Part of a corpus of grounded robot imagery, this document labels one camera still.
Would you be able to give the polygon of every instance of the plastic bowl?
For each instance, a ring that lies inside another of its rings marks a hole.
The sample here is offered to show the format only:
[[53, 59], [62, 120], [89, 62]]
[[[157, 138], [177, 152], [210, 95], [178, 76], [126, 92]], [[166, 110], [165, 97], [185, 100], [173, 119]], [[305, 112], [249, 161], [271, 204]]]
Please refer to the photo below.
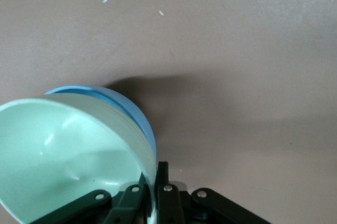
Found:
[[57, 87], [53, 90], [48, 91], [46, 94], [54, 94], [54, 93], [72, 93], [72, 94], [88, 95], [91, 97], [101, 99], [117, 107], [119, 110], [126, 113], [130, 118], [132, 118], [132, 120], [141, 128], [141, 130], [147, 137], [152, 147], [154, 156], [157, 155], [156, 142], [150, 123], [146, 119], [143, 112], [124, 95], [105, 87], [77, 86], [77, 85]]
[[138, 183], [151, 191], [156, 162], [138, 125], [114, 106], [51, 94], [0, 106], [0, 202], [30, 223], [97, 189], [112, 196]]

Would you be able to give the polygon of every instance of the beige tabletop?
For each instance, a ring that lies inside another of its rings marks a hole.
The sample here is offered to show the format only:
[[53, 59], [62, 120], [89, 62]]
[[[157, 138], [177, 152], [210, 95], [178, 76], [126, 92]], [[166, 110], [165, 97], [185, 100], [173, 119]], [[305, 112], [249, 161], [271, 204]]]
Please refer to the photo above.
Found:
[[189, 192], [336, 223], [337, 0], [0, 0], [0, 27], [1, 104], [111, 87]]

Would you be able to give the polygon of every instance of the mint green bowl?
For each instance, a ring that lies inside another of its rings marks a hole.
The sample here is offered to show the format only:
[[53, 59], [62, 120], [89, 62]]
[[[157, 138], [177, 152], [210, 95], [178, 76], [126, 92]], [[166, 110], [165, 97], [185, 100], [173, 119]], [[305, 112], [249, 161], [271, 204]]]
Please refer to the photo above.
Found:
[[20, 223], [93, 190], [114, 196], [141, 173], [154, 206], [151, 146], [134, 121], [104, 101], [50, 94], [0, 106], [0, 202]]

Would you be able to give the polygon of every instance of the gray surface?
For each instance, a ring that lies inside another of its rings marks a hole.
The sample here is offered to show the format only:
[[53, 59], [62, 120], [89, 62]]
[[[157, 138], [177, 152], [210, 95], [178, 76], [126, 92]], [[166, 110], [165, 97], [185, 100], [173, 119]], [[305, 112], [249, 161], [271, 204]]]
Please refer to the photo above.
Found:
[[144, 109], [158, 159], [189, 191], [275, 224], [335, 223], [337, 0], [0, 6], [1, 103], [112, 85]]

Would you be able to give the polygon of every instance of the light blue bowl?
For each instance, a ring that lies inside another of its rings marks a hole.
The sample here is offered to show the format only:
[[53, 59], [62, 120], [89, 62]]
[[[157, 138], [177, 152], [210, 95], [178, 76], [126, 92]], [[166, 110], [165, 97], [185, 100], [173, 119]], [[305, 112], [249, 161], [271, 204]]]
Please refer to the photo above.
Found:
[[119, 110], [127, 114], [140, 127], [148, 142], [150, 143], [154, 156], [157, 156], [156, 142], [150, 123], [146, 119], [143, 112], [124, 95], [100, 86], [61, 86], [48, 91], [46, 94], [56, 93], [88, 95], [117, 107]]

